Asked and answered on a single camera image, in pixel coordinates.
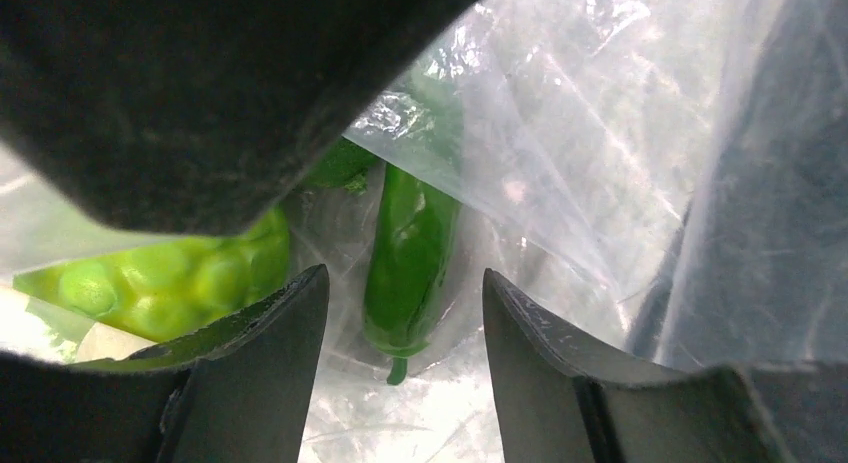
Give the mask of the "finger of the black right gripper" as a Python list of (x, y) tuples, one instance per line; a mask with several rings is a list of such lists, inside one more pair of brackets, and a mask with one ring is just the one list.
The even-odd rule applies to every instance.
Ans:
[(479, 0), (1, 0), (1, 136), (113, 228), (233, 235)]

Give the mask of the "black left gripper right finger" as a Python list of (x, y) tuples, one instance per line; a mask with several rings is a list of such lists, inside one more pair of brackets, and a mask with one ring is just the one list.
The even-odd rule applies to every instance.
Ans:
[(482, 283), (508, 462), (843, 462), (847, 367), (749, 362), (683, 373), (541, 307), (502, 274)]

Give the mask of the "clear zip top bag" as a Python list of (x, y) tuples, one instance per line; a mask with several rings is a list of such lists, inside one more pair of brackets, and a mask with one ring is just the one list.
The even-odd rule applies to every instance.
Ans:
[[(302, 187), (341, 137), (380, 158), (367, 190)], [(397, 386), (362, 323), (388, 164), (461, 204), (445, 313)], [(249, 227), (275, 206), (294, 251), (280, 289), (315, 265), (330, 282), (297, 460), (315, 436), (326, 462), (508, 462), (489, 269), (679, 372), (847, 367), (847, 0), (479, 0)], [(239, 233), (100, 223), (1, 136), (3, 276)], [(71, 365), (144, 350), (83, 357), (92, 318), (30, 305), (2, 312), (1, 356)]]

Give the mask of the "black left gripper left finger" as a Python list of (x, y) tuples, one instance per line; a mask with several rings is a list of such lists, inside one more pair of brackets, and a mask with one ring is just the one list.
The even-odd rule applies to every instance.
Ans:
[(1, 356), (5, 462), (294, 462), (328, 313), (315, 265), (262, 301), (133, 353)]

